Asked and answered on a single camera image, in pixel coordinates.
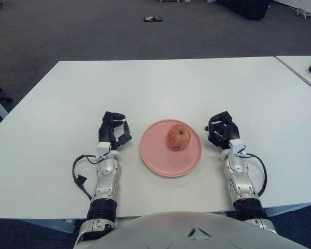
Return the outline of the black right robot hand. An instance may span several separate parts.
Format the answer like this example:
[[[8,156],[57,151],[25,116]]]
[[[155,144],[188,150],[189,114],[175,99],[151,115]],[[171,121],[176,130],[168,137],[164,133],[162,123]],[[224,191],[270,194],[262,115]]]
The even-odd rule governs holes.
[[[223,150],[229,149],[234,156],[245,156],[246,145],[241,140],[237,125],[232,121],[231,115],[225,111],[214,115],[205,127],[208,140]]]

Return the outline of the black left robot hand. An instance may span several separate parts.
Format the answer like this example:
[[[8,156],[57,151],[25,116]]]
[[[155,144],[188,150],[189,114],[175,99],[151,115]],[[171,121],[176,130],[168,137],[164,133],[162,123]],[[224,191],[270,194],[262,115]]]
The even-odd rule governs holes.
[[[119,146],[132,139],[128,122],[124,120],[124,114],[105,112],[101,127],[98,130],[97,152],[99,155],[106,156],[111,150],[117,150]],[[120,126],[123,126],[123,134],[116,139],[114,130]]]

